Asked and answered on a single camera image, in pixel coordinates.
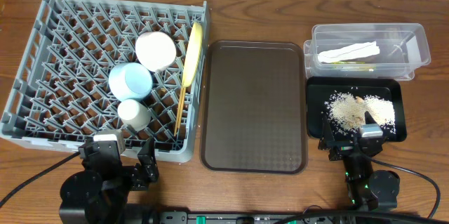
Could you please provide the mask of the white bowl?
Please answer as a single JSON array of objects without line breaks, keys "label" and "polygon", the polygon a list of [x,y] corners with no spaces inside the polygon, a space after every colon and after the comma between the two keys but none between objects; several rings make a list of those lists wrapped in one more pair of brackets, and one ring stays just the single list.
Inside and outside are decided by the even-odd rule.
[{"label": "white bowl", "polygon": [[164,71],[176,59],[173,40],[164,32],[145,32],[135,42],[139,62],[151,72]]}]

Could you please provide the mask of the light blue bowl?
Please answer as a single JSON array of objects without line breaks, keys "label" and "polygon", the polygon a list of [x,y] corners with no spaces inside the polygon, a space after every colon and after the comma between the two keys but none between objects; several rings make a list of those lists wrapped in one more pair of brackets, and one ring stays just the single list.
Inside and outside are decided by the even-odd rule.
[{"label": "light blue bowl", "polygon": [[141,101],[151,93],[153,87],[150,71],[137,62],[115,65],[109,73],[108,84],[113,96],[120,101]]}]

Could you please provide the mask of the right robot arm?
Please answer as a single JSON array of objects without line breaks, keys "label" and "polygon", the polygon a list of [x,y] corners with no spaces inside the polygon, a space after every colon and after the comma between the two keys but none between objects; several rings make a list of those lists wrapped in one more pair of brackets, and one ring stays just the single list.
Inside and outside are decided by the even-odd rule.
[{"label": "right robot arm", "polygon": [[366,124],[343,140],[335,138],[330,120],[322,116],[322,134],[318,149],[329,151],[330,161],[342,161],[348,194],[356,209],[388,211],[397,207],[400,178],[397,173],[374,170],[371,158],[382,151],[384,132],[371,115]]}]

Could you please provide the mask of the small white cup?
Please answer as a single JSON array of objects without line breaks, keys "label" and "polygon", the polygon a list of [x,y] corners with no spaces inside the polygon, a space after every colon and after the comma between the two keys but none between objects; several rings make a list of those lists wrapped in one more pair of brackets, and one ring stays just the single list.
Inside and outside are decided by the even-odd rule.
[{"label": "small white cup", "polygon": [[151,121],[151,112],[133,99],[120,102],[118,115],[124,124],[131,126],[135,131],[145,129]]}]

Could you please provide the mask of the yellow plate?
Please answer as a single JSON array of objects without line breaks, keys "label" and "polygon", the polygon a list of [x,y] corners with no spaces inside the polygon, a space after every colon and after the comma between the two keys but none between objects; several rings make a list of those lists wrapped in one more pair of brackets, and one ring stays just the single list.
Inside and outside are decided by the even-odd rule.
[{"label": "yellow plate", "polygon": [[200,23],[195,22],[192,26],[187,52],[185,55],[185,63],[182,74],[183,88],[187,88],[192,85],[194,75],[196,74],[197,65],[199,63],[202,41],[203,28]]}]

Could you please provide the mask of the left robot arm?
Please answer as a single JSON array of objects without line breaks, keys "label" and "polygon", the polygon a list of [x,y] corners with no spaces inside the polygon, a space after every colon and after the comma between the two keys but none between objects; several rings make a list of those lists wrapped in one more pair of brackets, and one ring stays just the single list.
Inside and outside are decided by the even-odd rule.
[{"label": "left robot arm", "polygon": [[146,191],[159,179],[154,141],[138,152],[139,162],[125,166],[122,131],[96,133],[79,147],[84,170],[70,176],[60,189],[59,215],[63,223],[159,223],[155,210],[129,204],[131,191]]}]

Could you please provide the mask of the green snack wrapper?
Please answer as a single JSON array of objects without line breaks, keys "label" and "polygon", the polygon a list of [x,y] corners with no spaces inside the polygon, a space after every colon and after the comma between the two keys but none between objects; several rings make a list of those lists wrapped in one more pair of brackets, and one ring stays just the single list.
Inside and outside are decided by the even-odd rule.
[{"label": "green snack wrapper", "polygon": [[337,61],[331,63],[331,68],[343,72],[373,72],[374,67],[365,62],[357,61]]}]

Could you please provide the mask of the white napkin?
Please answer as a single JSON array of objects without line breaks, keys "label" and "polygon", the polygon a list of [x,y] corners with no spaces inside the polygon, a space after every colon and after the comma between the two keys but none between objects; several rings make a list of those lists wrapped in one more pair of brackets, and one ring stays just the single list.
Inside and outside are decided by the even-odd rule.
[{"label": "white napkin", "polygon": [[365,42],[362,44],[352,44],[339,49],[320,52],[317,60],[322,63],[334,63],[359,58],[367,58],[372,55],[378,55],[380,47],[376,41]]}]

